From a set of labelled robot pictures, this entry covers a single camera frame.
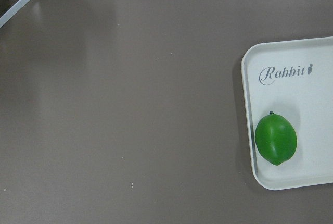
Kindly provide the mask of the green lime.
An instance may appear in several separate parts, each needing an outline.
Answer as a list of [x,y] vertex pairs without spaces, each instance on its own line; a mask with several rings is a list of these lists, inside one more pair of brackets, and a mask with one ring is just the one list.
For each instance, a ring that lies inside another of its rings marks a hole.
[[260,119],[254,139],[260,155],[275,166],[291,159],[297,149],[294,127],[286,118],[273,111]]

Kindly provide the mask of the cream rabbit tray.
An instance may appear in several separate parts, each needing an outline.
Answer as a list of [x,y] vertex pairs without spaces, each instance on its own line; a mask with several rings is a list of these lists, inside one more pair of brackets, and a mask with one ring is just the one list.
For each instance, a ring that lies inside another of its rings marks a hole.
[[[269,190],[332,182],[332,38],[261,43],[241,62],[252,173]],[[258,152],[254,131],[270,112],[296,131],[291,159],[275,166]]]

